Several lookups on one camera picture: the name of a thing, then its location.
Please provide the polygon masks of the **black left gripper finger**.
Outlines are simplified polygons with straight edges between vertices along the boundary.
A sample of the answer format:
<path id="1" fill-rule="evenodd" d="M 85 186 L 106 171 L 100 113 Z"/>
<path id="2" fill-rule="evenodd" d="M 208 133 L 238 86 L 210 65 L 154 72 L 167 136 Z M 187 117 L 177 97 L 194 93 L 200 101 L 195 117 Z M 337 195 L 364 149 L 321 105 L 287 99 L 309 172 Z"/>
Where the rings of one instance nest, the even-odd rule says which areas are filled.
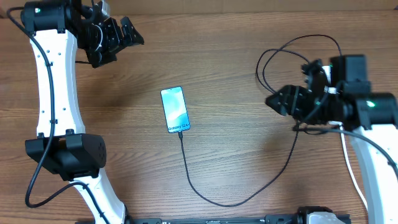
<path id="1" fill-rule="evenodd" d="M 97 51 L 90 51 L 90 64 L 93 68 L 98 68 L 113 61 L 117 61 L 117 51 L 110 52 L 100 52 Z"/>
<path id="2" fill-rule="evenodd" d="M 123 33 L 123 45 L 130 47 L 133 45 L 144 45 L 144 38 L 134 28 L 128 17 L 121 19 L 121 30 Z"/>

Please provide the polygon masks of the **blue Galaxy smartphone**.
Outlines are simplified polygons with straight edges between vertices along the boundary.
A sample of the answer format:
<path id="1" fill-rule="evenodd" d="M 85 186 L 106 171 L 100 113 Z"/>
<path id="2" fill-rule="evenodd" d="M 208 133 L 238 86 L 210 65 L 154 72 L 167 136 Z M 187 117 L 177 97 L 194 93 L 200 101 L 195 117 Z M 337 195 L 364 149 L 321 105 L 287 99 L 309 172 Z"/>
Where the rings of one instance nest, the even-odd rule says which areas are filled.
<path id="1" fill-rule="evenodd" d="M 180 86 L 167 88 L 160 92 L 164 115 L 169 133 L 177 133 L 190 129 L 183 89 Z"/>

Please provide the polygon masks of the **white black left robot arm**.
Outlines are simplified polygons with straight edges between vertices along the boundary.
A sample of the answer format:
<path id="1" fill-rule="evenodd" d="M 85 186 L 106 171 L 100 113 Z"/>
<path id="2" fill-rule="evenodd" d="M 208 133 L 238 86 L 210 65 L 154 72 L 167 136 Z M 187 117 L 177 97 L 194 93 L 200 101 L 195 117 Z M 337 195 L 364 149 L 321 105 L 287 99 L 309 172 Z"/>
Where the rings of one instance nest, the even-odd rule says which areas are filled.
<path id="1" fill-rule="evenodd" d="M 30 39 L 39 86 L 39 120 L 36 137 L 25 142 L 27 155 L 76 189 L 95 223 L 132 223 L 106 175 L 104 139 L 86 132 L 75 66 L 78 49 L 98 68 L 126 47 L 142 45 L 143 37 L 129 18 L 113 19 L 106 1 L 29 1 L 19 10 L 14 23 Z"/>

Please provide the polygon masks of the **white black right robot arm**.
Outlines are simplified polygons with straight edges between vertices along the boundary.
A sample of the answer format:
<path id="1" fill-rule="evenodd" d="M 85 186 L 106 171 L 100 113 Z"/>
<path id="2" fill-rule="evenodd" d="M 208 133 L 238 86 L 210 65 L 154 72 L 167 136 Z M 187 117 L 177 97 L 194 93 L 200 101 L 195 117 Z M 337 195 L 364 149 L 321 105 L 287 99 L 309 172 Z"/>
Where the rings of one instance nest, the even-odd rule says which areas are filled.
<path id="1" fill-rule="evenodd" d="M 397 223 L 397 99 L 373 92 L 364 55 L 302 65 L 307 86 L 286 85 L 267 106 L 290 115 L 296 132 L 349 136 L 363 179 L 369 223 Z"/>

